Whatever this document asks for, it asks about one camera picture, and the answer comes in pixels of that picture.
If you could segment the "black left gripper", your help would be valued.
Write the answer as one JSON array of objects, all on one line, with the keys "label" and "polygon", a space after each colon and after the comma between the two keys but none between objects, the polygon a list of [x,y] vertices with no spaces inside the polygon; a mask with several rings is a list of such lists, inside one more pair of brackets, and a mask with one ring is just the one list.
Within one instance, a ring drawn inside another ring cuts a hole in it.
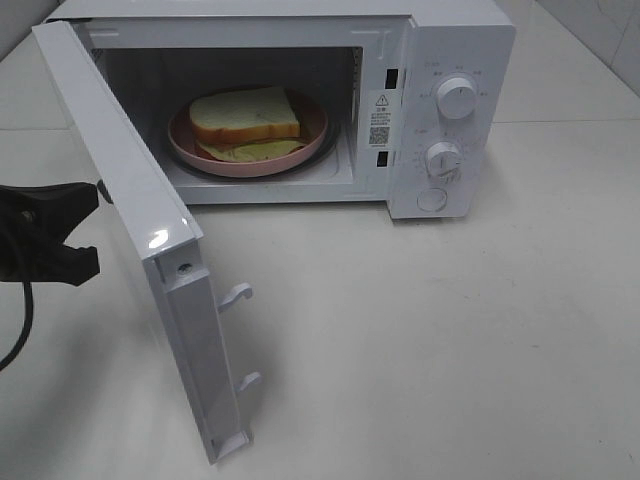
[{"label": "black left gripper", "polygon": [[96,247],[63,243],[99,206],[92,183],[1,186],[1,281],[80,286],[99,274]]}]

